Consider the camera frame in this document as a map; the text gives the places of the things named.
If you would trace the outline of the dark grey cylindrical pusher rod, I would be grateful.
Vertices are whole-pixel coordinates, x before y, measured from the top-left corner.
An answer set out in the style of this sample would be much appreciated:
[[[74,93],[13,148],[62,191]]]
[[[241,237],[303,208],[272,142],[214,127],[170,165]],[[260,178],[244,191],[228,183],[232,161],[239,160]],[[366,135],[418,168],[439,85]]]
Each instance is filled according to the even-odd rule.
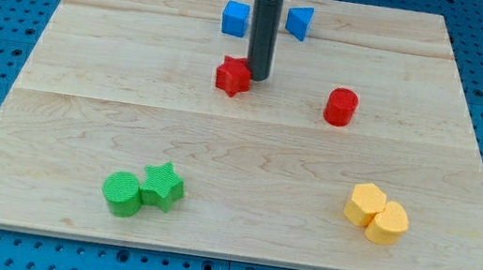
[[[255,0],[250,23],[247,64],[255,82],[270,75],[283,0]]]

